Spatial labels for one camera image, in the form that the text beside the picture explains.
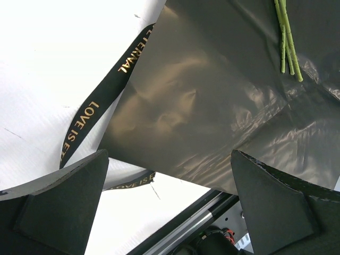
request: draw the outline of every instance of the plastic sheet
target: plastic sheet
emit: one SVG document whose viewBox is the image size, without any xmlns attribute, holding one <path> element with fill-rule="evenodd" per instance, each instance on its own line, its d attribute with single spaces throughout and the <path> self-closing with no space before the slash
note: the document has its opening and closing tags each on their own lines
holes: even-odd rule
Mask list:
<svg viewBox="0 0 340 255">
<path fill-rule="evenodd" d="M 168 0 L 100 148 L 229 193 L 236 193 L 231 151 L 240 149 L 333 189 L 340 2 L 286 2 L 302 83 L 281 74 L 274 1 Z"/>
</svg>

